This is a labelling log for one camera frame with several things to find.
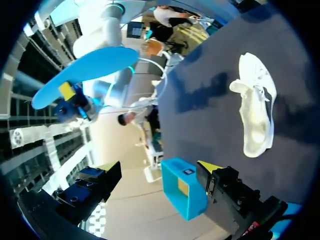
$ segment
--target white shirt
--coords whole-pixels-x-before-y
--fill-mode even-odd
[[[171,18],[180,18],[180,13],[174,11],[172,8],[167,8],[167,9],[163,9],[163,8],[159,8],[157,7],[154,11],[153,11],[153,15],[154,18],[158,20],[159,23],[161,23],[162,25],[171,28],[172,26],[169,23],[169,19]]]
[[[132,123],[136,125],[138,128],[142,128],[144,121],[146,120],[146,117],[153,110],[153,107],[151,106],[152,104],[154,104],[153,102],[154,102],[154,99],[147,97],[142,100],[136,101],[130,105],[130,107],[142,106],[140,108],[135,108],[130,111],[136,114]]]

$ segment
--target dark blue table surface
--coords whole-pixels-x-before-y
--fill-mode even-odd
[[[243,154],[241,97],[229,90],[246,52],[261,59],[278,93],[273,146],[257,158]],[[260,6],[209,37],[168,75],[159,100],[165,159],[232,166],[262,200],[274,195],[301,204],[320,156],[319,90],[313,63],[290,24],[271,5]],[[206,214],[235,231],[222,208],[209,204]]]

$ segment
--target blue container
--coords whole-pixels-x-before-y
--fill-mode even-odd
[[[283,215],[289,215],[289,214],[297,214],[301,208],[301,205],[295,204],[295,203],[288,203],[288,208],[284,212]],[[283,233],[286,228],[289,226],[291,220],[283,220],[277,222],[273,228],[271,228],[271,231],[273,232],[273,239],[277,239],[280,237],[281,233]]]
[[[187,221],[204,213],[207,193],[196,177],[196,167],[181,158],[161,161],[163,191],[176,210]],[[179,180],[188,187],[187,195],[179,189]]]

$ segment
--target yellow tape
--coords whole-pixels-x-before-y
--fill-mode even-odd
[[[179,32],[187,35],[189,38],[193,39],[197,44],[201,44],[203,41],[199,40],[198,38],[196,38],[194,35],[189,34],[187,31],[182,30],[182,29],[178,29]]]
[[[208,35],[204,31],[201,31],[200,29],[197,29],[194,26],[185,27],[182,25],[179,27],[183,30],[189,31],[191,34],[196,35],[199,39],[206,40],[208,38]]]
[[[67,81],[59,86],[59,91],[62,94],[64,100],[66,101],[68,101],[74,95],[76,95],[76,92],[72,89],[72,87]]]
[[[197,161],[197,162],[200,163],[202,166],[204,166],[209,171],[209,173],[212,173],[212,171],[217,169],[223,169],[222,166],[213,165],[205,161]]]

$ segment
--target screw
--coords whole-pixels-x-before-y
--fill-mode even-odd
[[[70,201],[75,203],[76,201],[78,201],[78,197],[77,196],[73,196],[72,198],[70,198]]]

